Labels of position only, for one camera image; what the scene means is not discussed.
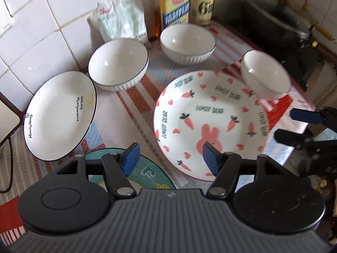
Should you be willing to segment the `teal fried egg plate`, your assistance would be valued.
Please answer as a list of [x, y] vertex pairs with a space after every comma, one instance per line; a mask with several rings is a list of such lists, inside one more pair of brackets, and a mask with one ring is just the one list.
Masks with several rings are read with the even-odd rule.
[[[110, 152], [122, 153], [123, 151], [123, 148], [101, 148], [85, 154], [85, 157], [86, 160], [100, 159], [103, 155]], [[176, 189], [168, 175], [159, 166], [143, 155], [140, 155], [138, 163], [131, 175], [127, 178], [137, 194], [139, 194], [143, 188]], [[89, 175], [88, 179], [107, 190], [102, 175]]]

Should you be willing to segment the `white ribbed bowl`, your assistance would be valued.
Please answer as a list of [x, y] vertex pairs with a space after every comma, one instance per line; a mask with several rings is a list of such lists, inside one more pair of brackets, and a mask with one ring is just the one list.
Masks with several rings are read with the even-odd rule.
[[280, 99], [292, 88], [290, 76], [285, 68], [262, 51], [250, 50], [244, 54], [241, 75], [260, 99], [269, 101]]
[[216, 45], [217, 40], [209, 30], [190, 23], [169, 26], [160, 35], [165, 56], [184, 66], [204, 62], [211, 57]]
[[130, 38], [113, 39], [99, 47], [88, 63], [88, 74], [100, 88], [120, 92], [134, 87], [146, 74], [147, 47]]

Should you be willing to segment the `pink bunny carrot plate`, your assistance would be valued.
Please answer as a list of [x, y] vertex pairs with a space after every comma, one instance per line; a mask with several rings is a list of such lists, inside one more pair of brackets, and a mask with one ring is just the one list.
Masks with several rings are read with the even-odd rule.
[[215, 177], [203, 160], [206, 142], [220, 152], [253, 159], [262, 153], [269, 133], [267, 115], [253, 91], [211, 70], [184, 74], [167, 85], [156, 102], [153, 126], [167, 160], [207, 182]]

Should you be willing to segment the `white oval plate black rim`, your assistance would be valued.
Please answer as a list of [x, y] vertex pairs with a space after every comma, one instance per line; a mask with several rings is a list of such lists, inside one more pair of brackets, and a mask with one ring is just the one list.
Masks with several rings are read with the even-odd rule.
[[39, 160], [56, 161], [84, 139], [96, 111], [96, 88], [78, 71], [58, 74], [36, 92], [24, 121], [29, 151]]

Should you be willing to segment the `striped red blue table mat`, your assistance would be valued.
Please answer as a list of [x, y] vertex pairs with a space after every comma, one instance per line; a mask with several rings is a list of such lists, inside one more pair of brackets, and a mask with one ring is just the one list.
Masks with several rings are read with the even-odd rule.
[[[243, 54], [256, 48], [256, 45], [225, 23], [214, 22], [211, 32], [217, 39], [212, 57], [190, 69], [223, 71], [238, 77]], [[159, 43], [154, 42], [148, 70], [136, 86], [117, 93], [97, 89], [94, 120], [86, 138], [74, 153], [86, 154], [101, 148], [126, 148], [138, 142], [142, 154], [159, 166], [175, 187], [207, 188], [207, 182], [187, 176], [167, 161], [157, 145], [152, 124], [155, 102], [162, 90], [188, 71], [188, 68], [168, 60]], [[2, 145], [1, 188], [12, 183], [11, 190], [1, 195], [1, 241], [4, 244], [14, 243], [25, 233], [17, 212], [21, 193], [60, 164], [60, 160], [45, 162], [34, 157], [26, 147], [22, 128], [18, 128], [10, 140]]]

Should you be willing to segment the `black wok with lid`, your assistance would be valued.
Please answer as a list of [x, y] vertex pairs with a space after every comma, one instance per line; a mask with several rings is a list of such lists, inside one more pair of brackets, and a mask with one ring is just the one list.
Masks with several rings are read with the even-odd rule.
[[263, 51], [275, 58], [300, 85], [305, 85], [319, 62], [336, 68], [336, 54], [313, 36], [314, 26], [289, 6], [265, 0], [244, 0], [243, 29]]

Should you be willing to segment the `beige cutting board dark rim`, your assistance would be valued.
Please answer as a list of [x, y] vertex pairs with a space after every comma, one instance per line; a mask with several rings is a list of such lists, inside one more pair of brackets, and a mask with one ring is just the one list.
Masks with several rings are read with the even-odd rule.
[[0, 141], [3, 144], [23, 123], [23, 114], [2, 93], [0, 96]]

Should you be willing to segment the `white green plastic bag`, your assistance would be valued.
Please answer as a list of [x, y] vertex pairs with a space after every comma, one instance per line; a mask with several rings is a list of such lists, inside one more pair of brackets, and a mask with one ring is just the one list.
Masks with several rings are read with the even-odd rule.
[[99, 30], [105, 42], [130, 38], [148, 45], [141, 0], [101, 0], [89, 20]]

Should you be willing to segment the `clear vinegar bottle yellow cap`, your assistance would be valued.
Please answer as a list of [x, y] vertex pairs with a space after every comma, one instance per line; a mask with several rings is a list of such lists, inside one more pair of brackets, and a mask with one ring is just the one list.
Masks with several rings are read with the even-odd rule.
[[213, 9], [214, 0], [190, 0], [190, 23], [204, 27], [209, 26]]

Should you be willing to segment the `yellow label oil bottle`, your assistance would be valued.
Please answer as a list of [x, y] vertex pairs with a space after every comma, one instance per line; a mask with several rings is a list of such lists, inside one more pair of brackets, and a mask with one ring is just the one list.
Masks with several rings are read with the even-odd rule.
[[153, 0], [155, 37], [159, 38], [162, 30], [177, 24], [189, 22], [190, 0]]

